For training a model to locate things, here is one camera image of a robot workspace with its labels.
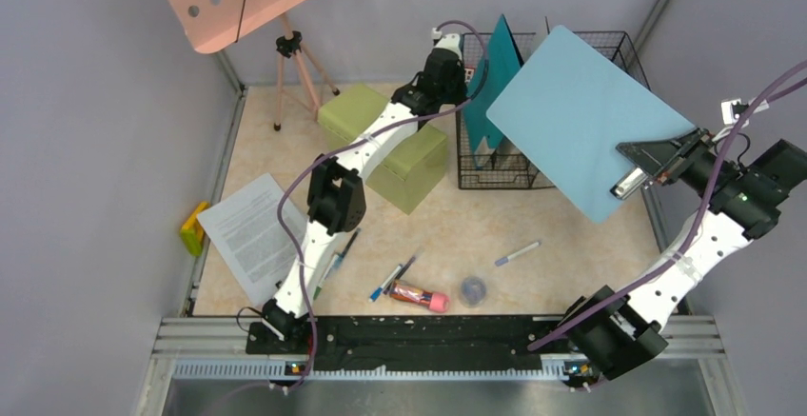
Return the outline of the teal folder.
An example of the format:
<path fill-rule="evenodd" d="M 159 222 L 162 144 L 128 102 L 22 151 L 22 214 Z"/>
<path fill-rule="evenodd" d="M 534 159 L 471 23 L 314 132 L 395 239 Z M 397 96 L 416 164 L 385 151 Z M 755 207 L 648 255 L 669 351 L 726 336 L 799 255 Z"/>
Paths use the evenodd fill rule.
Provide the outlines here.
<path fill-rule="evenodd" d="M 463 109 L 469 147 L 474 154 L 495 150 L 502 132 L 486 113 L 523 65 L 522 55 L 504 14 L 487 41 L 487 71 L 481 91 Z"/>

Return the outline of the light blue clipboard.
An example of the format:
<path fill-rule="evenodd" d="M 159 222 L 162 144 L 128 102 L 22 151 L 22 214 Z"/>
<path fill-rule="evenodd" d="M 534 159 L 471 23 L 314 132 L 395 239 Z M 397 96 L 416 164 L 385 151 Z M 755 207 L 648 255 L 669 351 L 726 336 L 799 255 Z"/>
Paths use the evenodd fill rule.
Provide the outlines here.
<path fill-rule="evenodd" d="M 620 207 L 611 188 L 633 167 L 619 143 L 695 127 L 564 26 L 549 32 L 486 116 L 595 223 Z"/>

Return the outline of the black wire desk organizer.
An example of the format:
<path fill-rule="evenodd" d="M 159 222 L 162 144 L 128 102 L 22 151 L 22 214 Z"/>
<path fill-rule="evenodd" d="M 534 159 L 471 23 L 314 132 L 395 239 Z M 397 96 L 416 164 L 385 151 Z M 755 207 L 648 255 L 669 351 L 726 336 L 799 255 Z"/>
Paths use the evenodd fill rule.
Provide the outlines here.
<path fill-rule="evenodd" d="M 644 87 L 649 84 L 625 31 L 586 30 L 578 37 Z M 464 190 L 542 190 L 554 185 L 507 139 L 492 151 L 473 151 L 461 113 L 455 115 L 457 184 Z"/>

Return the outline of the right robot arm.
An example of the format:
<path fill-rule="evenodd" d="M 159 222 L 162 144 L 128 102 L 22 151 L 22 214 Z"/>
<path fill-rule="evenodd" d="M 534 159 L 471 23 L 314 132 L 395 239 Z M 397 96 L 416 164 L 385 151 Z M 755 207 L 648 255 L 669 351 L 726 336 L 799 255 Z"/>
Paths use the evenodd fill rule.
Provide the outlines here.
<path fill-rule="evenodd" d="M 720 162 L 704 129 L 671 140 L 625 142 L 618 152 L 668 185 L 682 181 L 708 204 L 693 213 L 670 246 L 621 294 L 604 286 L 580 298 L 558 325 L 561 344 L 579 351 L 607 380 L 641 366 L 668 346 L 661 333 L 679 301 L 724 258 L 777 225 L 779 205 L 806 179 L 806 153 L 779 140 L 748 166 Z M 581 315 L 599 306 L 592 316 Z"/>

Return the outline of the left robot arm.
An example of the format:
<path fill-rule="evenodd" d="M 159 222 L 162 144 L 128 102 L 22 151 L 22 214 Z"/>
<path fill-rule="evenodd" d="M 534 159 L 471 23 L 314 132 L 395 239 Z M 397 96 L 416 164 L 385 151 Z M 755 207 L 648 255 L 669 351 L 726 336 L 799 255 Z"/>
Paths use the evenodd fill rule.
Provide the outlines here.
<path fill-rule="evenodd" d="M 330 268 L 337 242 L 364 219 L 364 181 L 402 142 L 428 121 L 461 110 L 469 101 L 463 40 L 435 30 L 423 69 L 394 91 L 380 115 L 349 145 L 320 155 L 299 175 L 308 180 L 307 219 L 290 271 L 263 305 L 259 326 L 282 352 L 316 341 L 313 296 Z"/>

